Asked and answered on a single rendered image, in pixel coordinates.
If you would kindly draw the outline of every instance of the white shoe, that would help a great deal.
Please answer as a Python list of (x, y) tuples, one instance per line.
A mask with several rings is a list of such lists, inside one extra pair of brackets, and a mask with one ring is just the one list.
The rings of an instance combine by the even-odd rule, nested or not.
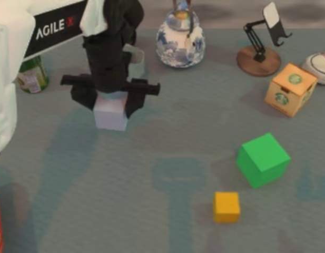
[(312, 54), (307, 57), (302, 69), (316, 76), (319, 84), (325, 85), (325, 53)]

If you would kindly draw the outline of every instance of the starbucks box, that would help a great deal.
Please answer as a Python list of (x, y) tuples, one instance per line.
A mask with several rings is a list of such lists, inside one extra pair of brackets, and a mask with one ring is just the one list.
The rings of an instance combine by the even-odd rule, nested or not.
[(289, 117), (294, 117), (309, 100), (318, 79), (289, 63), (270, 82), (265, 103)]

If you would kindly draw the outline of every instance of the desk lamp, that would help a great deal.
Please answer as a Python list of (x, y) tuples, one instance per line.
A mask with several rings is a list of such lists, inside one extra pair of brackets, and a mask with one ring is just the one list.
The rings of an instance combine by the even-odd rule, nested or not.
[(242, 48), (237, 54), (237, 64), (244, 72), (253, 76), (269, 76), (275, 73), (280, 65), (281, 58), (274, 50), (264, 47), (257, 36), (253, 27), (256, 25), (266, 24), (270, 33), (272, 43), (275, 46), (281, 46), (284, 42), (279, 43), (280, 38), (288, 38), (284, 31), (282, 22), (274, 2), (271, 2), (263, 9), (263, 20), (247, 23), (244, 31), (247, 34), (251, 46)]

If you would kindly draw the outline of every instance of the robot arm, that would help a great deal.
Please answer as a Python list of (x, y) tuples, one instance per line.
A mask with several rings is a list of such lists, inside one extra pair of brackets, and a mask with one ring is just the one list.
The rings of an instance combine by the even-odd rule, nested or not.
[(118, 0), (0, 0), (0, 152), (16, 128), (13, 82), (23, 61), (83, 35), (97, 90), (126, 90), (122, 47), (130, 25), (121, 22), (119, 30), (114, 23), (125, 15), (119, 6)]

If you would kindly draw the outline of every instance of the blue and white vase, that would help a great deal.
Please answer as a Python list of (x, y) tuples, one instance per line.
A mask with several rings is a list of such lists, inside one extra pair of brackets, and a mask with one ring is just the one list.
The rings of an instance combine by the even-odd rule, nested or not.
[(171, 67), (187, 68), (200, 63), (205, 52), (205, 38), (199, 18), (187, 1), (171, 10), (156, 35), (156, 53)]

